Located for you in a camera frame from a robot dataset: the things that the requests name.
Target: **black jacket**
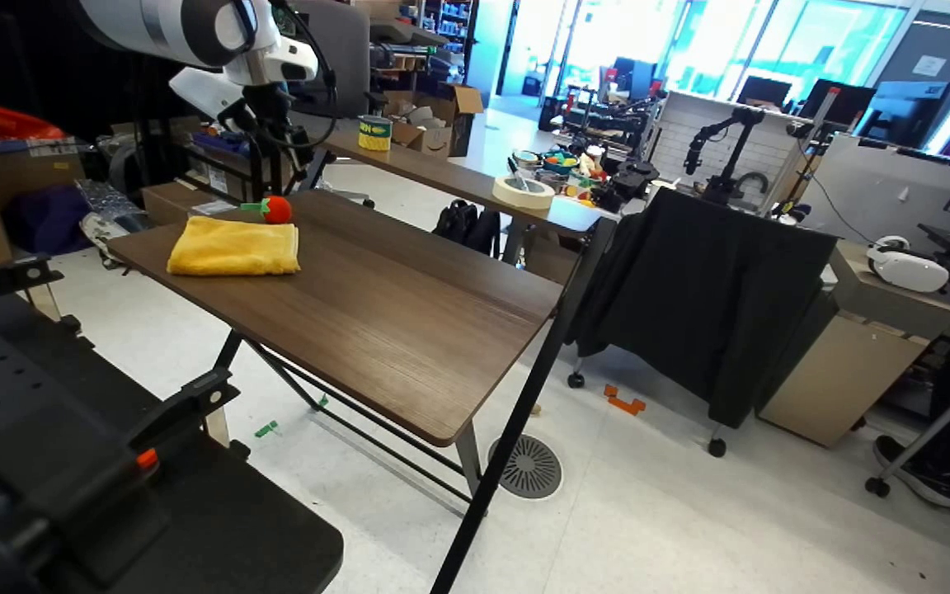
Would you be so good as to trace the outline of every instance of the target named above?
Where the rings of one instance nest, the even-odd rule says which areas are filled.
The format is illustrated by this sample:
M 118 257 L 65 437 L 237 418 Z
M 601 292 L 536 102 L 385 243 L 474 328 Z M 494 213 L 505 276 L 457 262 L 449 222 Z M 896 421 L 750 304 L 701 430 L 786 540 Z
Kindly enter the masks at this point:
M 795 363 L 834 237 L 772 223 L 673 193 L 625 219 L 577 309 L 571 339 L 609 344 L 709 398 L 738 427 Z

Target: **wooden table top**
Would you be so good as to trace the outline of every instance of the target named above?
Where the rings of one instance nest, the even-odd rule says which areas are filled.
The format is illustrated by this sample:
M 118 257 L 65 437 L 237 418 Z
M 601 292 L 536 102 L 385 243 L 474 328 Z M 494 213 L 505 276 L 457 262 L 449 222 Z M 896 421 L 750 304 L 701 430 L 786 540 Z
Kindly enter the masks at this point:
M 547 212 L 514 209 L 514 205 L 494 199 L 494 177 L 491 175 L 457 165 L 457 161 L 438 158 L 438 154 L 424 154 L 424 152 L 406 149 L 406 146 L 392 146 L 391 152 L 366 152 L 356 146 L 356 121 L 338 121 L 338 131 L 324 146 L 335 154 L 366 161 L 372 168 L 412 177 L 419 184 L 438 188 L 445 194 L 457 194 L 457 199 L 465 199 L 474 205 L 488 205 L 494 212 L 510 212 L 510 213 L 525 219 L 525 222 L 547 222 L 550 228 L 569 230 L 569 233 L 587 233 L 592 222 L 601 213 L 601 212 L 584 209 L 571 199 L 555 199 Z M 569 219 L 569 213 L 573 213 L 573 209 L 558 209 L 558 202 L 571 202 L 573 209 L 584 209 L 592 213 L 592 222 L 587 219 Z
M 182 223 L 113 252 L 419 438 L 457 441 L 561 286 L 324 193 L 296 219 L 294 276 L 173 276 Z

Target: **black bag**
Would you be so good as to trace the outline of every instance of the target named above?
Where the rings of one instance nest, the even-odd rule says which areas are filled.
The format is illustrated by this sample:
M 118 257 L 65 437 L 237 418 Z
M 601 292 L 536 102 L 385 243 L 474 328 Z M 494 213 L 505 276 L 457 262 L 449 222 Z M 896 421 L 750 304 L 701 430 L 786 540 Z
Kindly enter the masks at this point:
M 437 223 L 438 237 L 449 237 L 457 243 L 465 243 L 479 254 L 500 257 L 500 237 L 502 237 L 502 213 L 491 209 L 479 209 L 469 202 L 454 202 Z

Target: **floor drain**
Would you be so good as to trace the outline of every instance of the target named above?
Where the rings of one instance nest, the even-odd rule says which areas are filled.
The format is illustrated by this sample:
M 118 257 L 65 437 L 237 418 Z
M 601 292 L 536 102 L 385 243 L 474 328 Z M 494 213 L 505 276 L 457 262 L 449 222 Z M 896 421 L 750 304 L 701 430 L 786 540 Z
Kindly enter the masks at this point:
M 505 464 L 502 488 L 519 497 L 547 497 L 561 488 L 561 480 L 561 460 L 545 441 L 523 437 L 511 463 Z

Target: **yellow cloth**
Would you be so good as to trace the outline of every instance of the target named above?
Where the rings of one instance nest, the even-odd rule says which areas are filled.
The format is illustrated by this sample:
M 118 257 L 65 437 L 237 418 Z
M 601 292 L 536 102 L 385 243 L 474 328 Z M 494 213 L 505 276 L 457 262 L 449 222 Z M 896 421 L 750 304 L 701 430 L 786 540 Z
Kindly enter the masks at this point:
M 248 223 L 190 219 L 170 273 L 294 273 L 300 271 L 296 223 Z

